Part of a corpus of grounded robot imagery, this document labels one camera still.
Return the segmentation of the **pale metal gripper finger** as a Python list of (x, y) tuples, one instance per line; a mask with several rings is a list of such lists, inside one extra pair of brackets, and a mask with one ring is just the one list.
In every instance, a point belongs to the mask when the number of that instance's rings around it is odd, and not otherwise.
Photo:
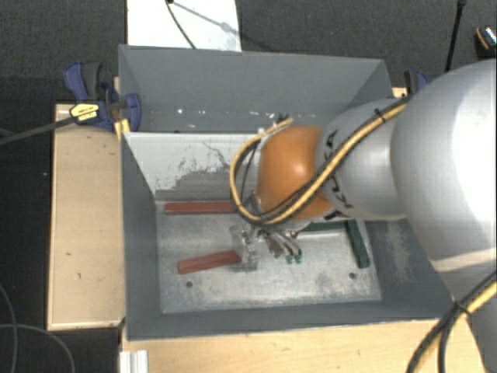
[(244, 272), (256, 271), (259, 267), (259, 251), (257, 248), (238, 247), (233, 248), (236, 255), (241, 259), (237, 264), (238, 270)]
[(232, 225), (229, 232), (235, 252), (251, 252), (254, 250), (253, 227), (251, 225)]

